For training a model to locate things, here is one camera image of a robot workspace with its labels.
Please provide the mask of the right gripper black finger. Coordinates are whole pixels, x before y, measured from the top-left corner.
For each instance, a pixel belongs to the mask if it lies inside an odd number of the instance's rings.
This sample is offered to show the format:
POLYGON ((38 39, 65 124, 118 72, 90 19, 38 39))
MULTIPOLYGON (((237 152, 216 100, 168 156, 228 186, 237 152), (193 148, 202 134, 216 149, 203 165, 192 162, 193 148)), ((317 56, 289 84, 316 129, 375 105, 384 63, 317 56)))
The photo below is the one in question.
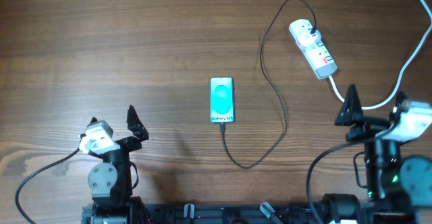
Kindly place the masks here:
POLYGON ((363 122, 364 115, 360 99, 358 97, 358 91, 354 84, 348 87, 345 101, 342 108, 337 115, 334 124, 336 126, 351 126, 353 124, 363 122))
POLYGON ((396 94, 395 106, 393 107, 391 114, 396 116, 397 114, 401 114, 401 112, 405 112, 404 101, 407 99, 407 96, 403 91, 399 91, 396 94))

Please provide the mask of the blue screen smartphone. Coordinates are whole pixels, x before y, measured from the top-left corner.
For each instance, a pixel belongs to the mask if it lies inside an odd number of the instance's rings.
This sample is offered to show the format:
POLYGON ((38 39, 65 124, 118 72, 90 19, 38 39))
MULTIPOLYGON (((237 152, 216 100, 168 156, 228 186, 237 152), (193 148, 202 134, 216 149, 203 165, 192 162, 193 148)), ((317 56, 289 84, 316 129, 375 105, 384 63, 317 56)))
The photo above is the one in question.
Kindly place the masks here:
POLYGON ((231 123, 235 121, 234 80, 231 77, 210 79, 210 122, 231 123))

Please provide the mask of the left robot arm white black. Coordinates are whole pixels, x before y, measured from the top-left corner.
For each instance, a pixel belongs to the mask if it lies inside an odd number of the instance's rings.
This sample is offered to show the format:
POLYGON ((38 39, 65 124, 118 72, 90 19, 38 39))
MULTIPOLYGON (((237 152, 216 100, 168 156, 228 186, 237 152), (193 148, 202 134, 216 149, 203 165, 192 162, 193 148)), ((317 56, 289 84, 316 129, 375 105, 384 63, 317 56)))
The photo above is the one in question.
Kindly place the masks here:
POLYGON ((79 149, 102 160, 88 174, 93 204, 82 209, 82 224, 153 222, 141 197, 133 197, 138 182, 132 181, 131 170, 138 168, 130 161, 130 153, 142 148, 149 133, 133 106, 129 106, 126 123, 132 135, 119 140, 113 139, 113 130, 106 121, 96 118, 81 135, 79 149))

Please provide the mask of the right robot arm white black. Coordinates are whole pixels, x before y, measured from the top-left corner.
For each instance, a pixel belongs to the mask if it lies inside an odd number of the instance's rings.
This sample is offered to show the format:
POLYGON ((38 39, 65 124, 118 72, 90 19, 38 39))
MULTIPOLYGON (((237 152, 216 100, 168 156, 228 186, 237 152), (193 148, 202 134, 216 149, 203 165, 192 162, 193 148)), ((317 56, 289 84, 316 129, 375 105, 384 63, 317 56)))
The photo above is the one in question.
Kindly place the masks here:
POLYGON ((418 140, 431 126, 431 105, 409 99, 403 92, 385 119, 367 117, 355 85, 348 87, 336 126, 348 126, 346 143, 326 150, 314 162, 349 146, 362 144, 367 202, 353 194, 325 194, 310 209, 318 223, 401 223, 415 221, 416 212, 431 208, 431 159, 403 158, 401 147, 418 140))

